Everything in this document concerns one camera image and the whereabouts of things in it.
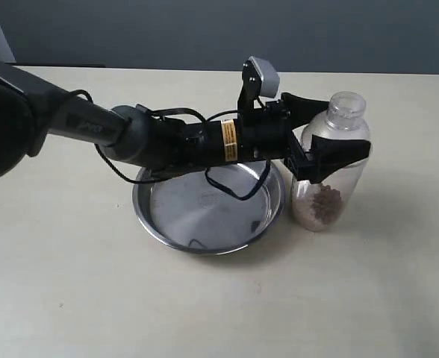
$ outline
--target stainless steel bowl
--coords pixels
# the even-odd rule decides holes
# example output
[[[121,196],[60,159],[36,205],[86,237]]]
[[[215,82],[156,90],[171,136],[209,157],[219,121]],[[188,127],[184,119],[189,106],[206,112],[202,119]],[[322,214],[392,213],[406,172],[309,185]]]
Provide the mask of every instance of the stainless steel bowl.
[[[264,169],[264,162],[212,168],[210,175],[245,195]],[[149,179],[141,169],[138,180]],[[165,245],[193,254],[238,251],[261,237],[281,214],[284,181],[274,164],[263,187],[238,201],[192,173],[163,183],[135,185],[133,202],[144,228]]]

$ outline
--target plastic bottle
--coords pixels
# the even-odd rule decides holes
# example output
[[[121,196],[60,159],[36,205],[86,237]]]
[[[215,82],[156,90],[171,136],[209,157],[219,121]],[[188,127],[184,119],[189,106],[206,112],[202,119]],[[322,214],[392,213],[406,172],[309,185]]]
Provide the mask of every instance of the plastic bottle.
[[[305,151],[311,148],[312,135],[328,139],[366,139],[370,131],[363,119],[366,101],[357,93],[339,92],[332,96],[329,108],[318,114],[302,132],[299,142]],[[328,176],[322,183],[293,178],[291,210],[304,228],[321,231],[333,225],[343,212],[367,164],[353,163]]]

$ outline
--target robotic arm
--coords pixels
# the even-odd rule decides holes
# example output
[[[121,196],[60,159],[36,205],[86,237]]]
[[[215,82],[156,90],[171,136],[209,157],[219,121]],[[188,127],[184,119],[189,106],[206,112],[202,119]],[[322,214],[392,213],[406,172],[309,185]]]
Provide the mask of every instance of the robotic arm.
[[[319,183],[368,157],[368,141],[319,137],[313,137],[311,151],[305,153],[293,129],[308,124],[329,103],[282,93],[280,100],[262,104],[259,97],[274,98],[278,85],[279,76],[270,63],[250,57],[243,65],[237,110],[206,119],[188,108],[153,111],[137,105],[105,110],[83,90],[67,92],[0,62],[0,176],[25,155],[36,156],[47,134],[94,143],[114,170],[108,158],[146,167],[152,181],[205,171],[211,185],[233,196],[208,177],[210,167],[283,159],[296,179]],[[255,107],[255,101],[261,106]],[[213,120],[231,113],[237,118]],[[173,118],[180,114],[196,116],[199,123],[187,125]]]

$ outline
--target table surface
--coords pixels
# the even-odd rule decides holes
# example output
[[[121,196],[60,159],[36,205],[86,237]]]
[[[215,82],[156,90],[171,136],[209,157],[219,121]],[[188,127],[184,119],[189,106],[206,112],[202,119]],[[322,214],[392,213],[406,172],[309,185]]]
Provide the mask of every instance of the table surface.
[[[106,108],[211,115],[241,85],[238,72],[26,69]],[[439,76],[287,73],[280,89],[368,102],[373,156],[333,230],[286,211],[244,251],[183,254],[144,231],[131,185],[92,145],[50,136],[0,179],[0,357],[439,357]]]

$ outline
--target yellow warning label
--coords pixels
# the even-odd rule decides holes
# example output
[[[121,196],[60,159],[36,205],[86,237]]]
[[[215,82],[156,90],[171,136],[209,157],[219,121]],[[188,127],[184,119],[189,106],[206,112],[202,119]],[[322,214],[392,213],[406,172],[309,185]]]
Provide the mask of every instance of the yellow warning label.
[[[233,119],[221,120],[222,142],[225,146],[225,160],[235,162],[237,160],[236,127]]]

